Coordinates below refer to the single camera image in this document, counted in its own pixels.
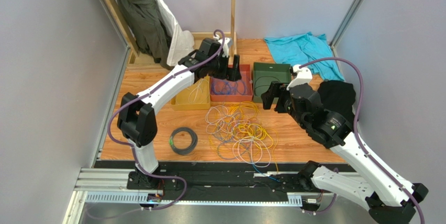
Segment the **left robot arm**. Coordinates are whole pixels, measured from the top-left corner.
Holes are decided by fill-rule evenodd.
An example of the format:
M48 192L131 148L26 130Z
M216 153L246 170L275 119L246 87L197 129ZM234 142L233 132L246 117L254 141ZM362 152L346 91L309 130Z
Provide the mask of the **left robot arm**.
M158 132L156 115L181 91L207 76L220 80L241 79L239 56L229 64L231 38L205 38L197 50L178 61L173 70L150 88L134 95L125 94L117 113L117 127L126 138L135 157L136 166L145 174L159 166L153 141Z

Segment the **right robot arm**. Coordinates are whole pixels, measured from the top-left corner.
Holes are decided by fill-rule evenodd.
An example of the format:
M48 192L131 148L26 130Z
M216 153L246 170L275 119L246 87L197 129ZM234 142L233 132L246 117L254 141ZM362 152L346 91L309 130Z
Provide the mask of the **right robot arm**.
M302 188L344 197L364 208L377 223L409 223L414 215L425 223L420 203L428 189L403 178L368 150L355 135L352 122L327 108L309 84L272 82L261 99L265 110L290 115L312 140L342 157L362 177L357 181L309 161L297 174Z

